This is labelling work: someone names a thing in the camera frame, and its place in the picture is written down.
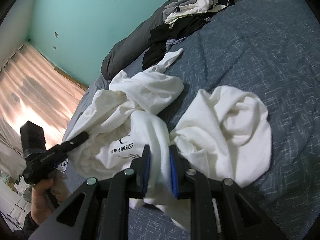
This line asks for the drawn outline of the person left hand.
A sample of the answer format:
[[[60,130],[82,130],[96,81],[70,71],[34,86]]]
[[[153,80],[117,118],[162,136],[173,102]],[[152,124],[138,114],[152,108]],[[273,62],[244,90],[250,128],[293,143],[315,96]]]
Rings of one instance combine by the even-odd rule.
[[[53,205],[45,197],[47,191],[53,194],[59,204],[64,202],[69,191],[64,180],[67,176],[60,170],[49,174],[48,179],[43,179],[33,186],[31,195],[31,218],[37,225],[41,225],[53,211]]]

